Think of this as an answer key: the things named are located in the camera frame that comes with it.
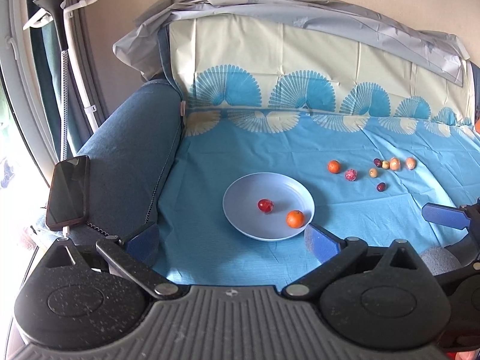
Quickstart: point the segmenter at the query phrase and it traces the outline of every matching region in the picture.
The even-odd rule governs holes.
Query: phone screen
[[[45,219],[49,228],[86,220],[89,164],[90,159],[85,155],[56,164]]]

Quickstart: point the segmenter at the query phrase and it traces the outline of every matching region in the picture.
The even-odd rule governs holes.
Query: gray plastic cover
[[[157,32],[175,20],[231,13],[346,37],[414,62],[462,86],[462,59],[455,35],[416,31],[387,16],[339,0],[159,0],[113,45],[122,62],[146,79],[161,71]]]
[[[192,286],[183,298],[154,303],[133,332],[112,344],[77,352],[29,344],[13,359],[439,360],[446,356],[433,345],[405,352],[358,347],[325,327],[311,304],[282,298],[272,286]]]

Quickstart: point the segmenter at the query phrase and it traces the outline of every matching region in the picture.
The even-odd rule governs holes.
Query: plate
[[[268,214],[258,209],[260,199],[274,208]],[[287,214],[300,210],[303,227],[291,228]],[[260,241],[282,241],[300,234],[314,217],[315,204],[308,190],[297,180],[279,173],[252,173],[234,181],[223,195],[223,212],[239,232]]]

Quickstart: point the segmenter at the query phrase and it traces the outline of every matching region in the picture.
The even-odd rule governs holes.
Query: triangular hole
[[[45,266],[47,268],[57,268],[59,266],[72,266],[73,264],[68,249],[66,247],[57,247]]]
[[[393,266],[395,268],[405,268],[405,269],[412,269],[412,270],[417,269],[416,264],[414,263],[414,261],[412,260],[408,252],[402,247],[397,249],[397,252],[393,257],[392,262],[390,263],[390,266]]]

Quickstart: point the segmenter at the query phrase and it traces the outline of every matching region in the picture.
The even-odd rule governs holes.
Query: dark red fruit
[[[261,199],[257,203],[258,209],[266,214],[273,210],[273,202],[268,199]]]

